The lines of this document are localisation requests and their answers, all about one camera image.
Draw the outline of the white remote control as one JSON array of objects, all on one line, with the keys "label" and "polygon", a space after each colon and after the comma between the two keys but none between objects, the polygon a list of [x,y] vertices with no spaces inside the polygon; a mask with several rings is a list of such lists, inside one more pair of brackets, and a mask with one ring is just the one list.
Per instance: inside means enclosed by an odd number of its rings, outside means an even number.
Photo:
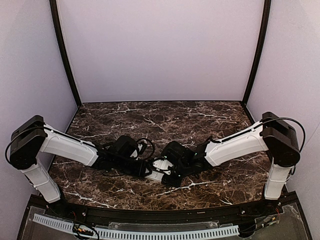
[{"label": "white remote control", "polygon": [[144,178],[158,182],[158,183],[162,182],[162,178],[165,175],[165,173],[154,171],[154,170],[151,170],[150,172],[146,172],[145,174],[146,176]]}]

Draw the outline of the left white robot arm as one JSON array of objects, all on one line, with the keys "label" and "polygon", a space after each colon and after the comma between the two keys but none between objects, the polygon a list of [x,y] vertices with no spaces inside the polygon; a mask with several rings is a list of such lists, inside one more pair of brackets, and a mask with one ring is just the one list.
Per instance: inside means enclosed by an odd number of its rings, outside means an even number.
[{"label": "left white robot arm", "polygon": [[152,174],[147,159],[141,158],[150,143],[146,138],[134,140],[127,135],[114,142],[93,143],[60,132],[45,124],[42,116],[35,115],[12,133],[4,156],[12,167],[24,174],[44,200],[52,204],[60,201],[63,193],[38,160],[39,153],[66,158],[96,170],[114,169],[144,178]]}]

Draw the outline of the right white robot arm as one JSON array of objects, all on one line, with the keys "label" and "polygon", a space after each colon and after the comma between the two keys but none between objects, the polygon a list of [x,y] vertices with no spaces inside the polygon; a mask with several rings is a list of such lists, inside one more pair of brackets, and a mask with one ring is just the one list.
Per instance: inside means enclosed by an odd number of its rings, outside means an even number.
[{"label": "right white robot arm", "polygon": [[164,185],[178,188],[182,179],[256,152],[269,152],[272,163],[264,187],[266,200],[278,200],[289,175],[301,159],[304,143],[298,143],[297,133],[288,124],[289,117],[278,117],[265,112],[262,119],[252,126],[225,138],[209,137],[195,150],[182,146],[177,141],[168,143],[161,156],[171,163],[169,174],[161,178]]}]

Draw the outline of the black front rail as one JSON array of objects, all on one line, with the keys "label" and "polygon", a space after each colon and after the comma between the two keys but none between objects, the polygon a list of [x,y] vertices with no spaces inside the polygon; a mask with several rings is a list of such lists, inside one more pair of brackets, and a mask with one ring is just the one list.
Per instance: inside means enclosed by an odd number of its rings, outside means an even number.
[{"label": "black front rail", "polygon": [[273,210],[264,201],[191,210],[123,210],[85,206],[74,203],[52,203],[45,212],[55,217],[76,220],[88,225],[123,224],[188,224],[219,222],[247,224],[266,217]]}]

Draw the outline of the left black frame post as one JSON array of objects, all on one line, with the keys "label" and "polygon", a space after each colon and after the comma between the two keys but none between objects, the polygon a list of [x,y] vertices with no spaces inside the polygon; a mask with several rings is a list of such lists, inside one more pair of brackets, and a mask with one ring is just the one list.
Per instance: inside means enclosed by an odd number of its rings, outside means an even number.
[{"label": "left black frame post", "polygon": [[75,104],[77,108],[80,108],[82,106],[82,101],[76,86],[71,64],[68,58],[68,53],[67,53],[66,44],[63,37],[63,31],[62,31],[62,26],[61,26],[61,21],[59,16],[58,2],[56,0],[49,0],[49,5],[50,5],[50,11],[51,11],[51,17],[52,17],[53,27],[55,31],[55,36],[56,36],[62,64],[64,67],[64,71],[67,77],[67,81],[68,81],[73,99],[75,101]]}]

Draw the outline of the black frame post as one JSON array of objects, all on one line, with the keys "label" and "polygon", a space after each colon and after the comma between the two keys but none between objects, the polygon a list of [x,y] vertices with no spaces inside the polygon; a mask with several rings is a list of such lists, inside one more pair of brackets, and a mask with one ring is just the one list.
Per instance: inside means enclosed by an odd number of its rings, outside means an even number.
[{"label": "black frame post", "polygon": [[67,77],[67,81],[68,81],[73,99],[75,101],[75,104],[77,108],[80,108],[82,106],[82,101],[76,86],[71,64],[68,58],[68,53],[67,53],[66,44],[63,37],[63,31],[62,31],[62,26],[61,26],[61,21],[59,16],[58,2],[56,0],[49,0],[49,5],[50,5],[50,11],[51,11],[51,17],[52,17],[53,27],[55,31],[55,36],[56,36],[62,64],[64,67],[64,71]]},{"label": "black frame post", "polygon": [[260,63],[261,55],[263,52],[263,47],[264,47],[267,28],[268,28],[269,16],[270,16],[270,11],[271,11],[271,4],[272,4],[271,0],[265,0],[264,4],[263,4],[261,24],[260,24],[255,54],[254,54],[254,58],[252,61],[252,66],[251,66],[249,78],[247,81],[247,85],[246,85],[244,95],[242,98],[242,103],[245,106],[248,104],[248,101],[250,99],[250,95],[251,95],[251,92],[253,89],[253,85],[254,85],[254,82],[256,79],[257,72],[258,72],[259,63]]}]

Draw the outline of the right black frame post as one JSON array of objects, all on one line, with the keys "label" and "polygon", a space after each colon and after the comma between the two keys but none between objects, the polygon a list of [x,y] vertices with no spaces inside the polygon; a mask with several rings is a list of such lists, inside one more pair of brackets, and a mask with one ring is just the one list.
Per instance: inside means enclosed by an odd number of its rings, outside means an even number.
[{"label": "right black frame post", "polygon": [[247,85],[246,85],[244,95],[242,98],[242,103],[245,106],[248,104],[248,101],[250,99],[250,95],[251,95],[251,92],[253,89],[253,85],[254,85],[254,82],[256,79],[257,72],[258,72],[259,63],[260,63],[261,55],[263,52],[263,47],[264,47],[267,28],[268,28],[269,16],[270,16],[270,11],[271,11],[271,4],[272,4],[271,0],[265,0],[264,4],[263,4],[261,24],[260,24],[255,54],[254,54],[254,58],[252,61],[252,66],[251,66],[249,78],[247,81]]}]

